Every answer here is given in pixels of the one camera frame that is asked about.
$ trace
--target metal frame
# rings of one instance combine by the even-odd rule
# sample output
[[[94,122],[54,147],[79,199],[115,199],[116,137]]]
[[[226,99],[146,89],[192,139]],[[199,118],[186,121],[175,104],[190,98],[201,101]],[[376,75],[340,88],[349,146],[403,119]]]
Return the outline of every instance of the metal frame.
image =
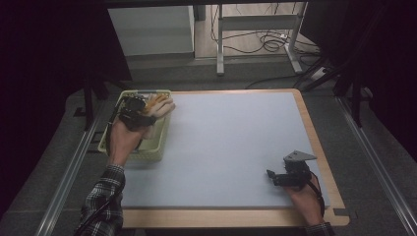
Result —
[[[52,201],[49,204],[43,219],[40,221],[40,224],[34,235],[51,235],[55,227],[58,216],[61,213],[61,210],[67,200],[68,194],[73,186],[73,183],[77,177],[80,166],[83,163],[84,156],[86,155],[87,149],[89,148],[89,143],[94,135],[95,128],[98,124],[98,121],[101,119],[101,114],[104,110],[105,101],[100,101],[98,103],[97,113],[92,121],[91,126],[83,134],[82,139],[77,146],[76,151],[74,152],[71,162],[65,171],[61,182],[59,183],[58,188],[55,191]]]
[[[294,52],[295,40],[307,6],[306,2],[301,2],[301,4],[298,13],[292,15],[232,17],[223,17],[223,7],[221,4],[218,5],[217,75],[224,75],[223,32],[233,30],[292,30],[289,43],[285,43],[284,48],[294,72],[301,74],[303,71]]]
[[[358,140],[362,150],[365,152],[371,167],[374,169],[375,175],[380,181],[381,186],[386,192],[389,201],[391,202],[408,235],[417,235],[417,219],[412,208],[390,178],[384,164],[381,162],[377,152],[368,140],[368,137],[363,129],[359,127],[355,120],[353,120],[353,118],[349,115],[351,111],[348,102],[345,98],[341,97],[337,97],[336,101],[340,105],[344,117],[353,131],[353,135]]]

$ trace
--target floor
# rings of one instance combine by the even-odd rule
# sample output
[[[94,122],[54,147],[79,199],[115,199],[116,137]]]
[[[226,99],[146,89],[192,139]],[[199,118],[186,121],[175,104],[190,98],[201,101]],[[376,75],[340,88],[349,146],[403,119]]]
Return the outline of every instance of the floor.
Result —
[[[223,17],[226,16],[263,16],[296,14],[300,3],[265,4],[229,4],[223,5]],[[218,38],[218,6],[206,6],[206,19],[195,23],[195,56],[212,58],[216,56]],[[256,31],[225,31],[223,45],[225,56],[276,55],[284,54],[282,47],[292,30],[273,29]],[[303,35],[297,37],[296,47],[300,50],[318,52],[318,47]]]

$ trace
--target table surface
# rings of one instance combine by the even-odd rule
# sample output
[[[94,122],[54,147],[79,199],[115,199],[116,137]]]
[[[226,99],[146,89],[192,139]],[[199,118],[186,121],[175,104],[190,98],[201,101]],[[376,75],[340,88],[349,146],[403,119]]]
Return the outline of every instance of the table surface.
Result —
[[[302,122],[322,175],[323,184],[328,191],[329,206],[325,220],[332,225],[346,225],[349,217],[335,215],[335,209],[345,209],[340,193],[329,169],[328,162],[316,134],[301,93],[297,89],[265,90],[217,90],[217,91],[177,91],[173,94],[209,94],[209,93],[258,93],[291,92],[294,95]],[[124,209],[125,228],[163,228],[163,227],[271,227],[302,226],[304,221],[299,213],[291,208],[258,207],[176,207],[176,208],[130,208]]]
[[[313,154],[292,92],[172,97],[163,159],[128,160],[122,207],[292,207],[266,172],[285,173],[294,150]],[[306,162],[322,182],[317,161]]]

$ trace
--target white cabinet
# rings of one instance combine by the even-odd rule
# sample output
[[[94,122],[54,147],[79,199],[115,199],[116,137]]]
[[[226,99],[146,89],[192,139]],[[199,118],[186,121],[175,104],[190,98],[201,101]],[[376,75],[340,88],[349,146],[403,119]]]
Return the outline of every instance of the white cabinet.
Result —
[[[125,56],[194,51],[192,6],[109,9]]]

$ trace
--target person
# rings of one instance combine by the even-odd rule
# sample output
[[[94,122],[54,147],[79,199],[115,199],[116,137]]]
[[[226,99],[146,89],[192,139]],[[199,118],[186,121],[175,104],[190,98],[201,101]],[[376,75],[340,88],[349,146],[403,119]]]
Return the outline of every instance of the person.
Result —
[[[121,193],[125,186],[124,166],[129,154],[149,133],[149,129],[150,127],[141,127],[136,131],[130,131],[120,120],[113,123],[108,164],[82,206],[82,217],[75,235],[111,236],[120,232],[123,225]],[[312,183],[320,189],[315,175],[312,175]],[[309,185],[301,190],[282,188],[304,217],[308,225],[307,235],[334,235],[331,225],[324,221],[316,193]]]

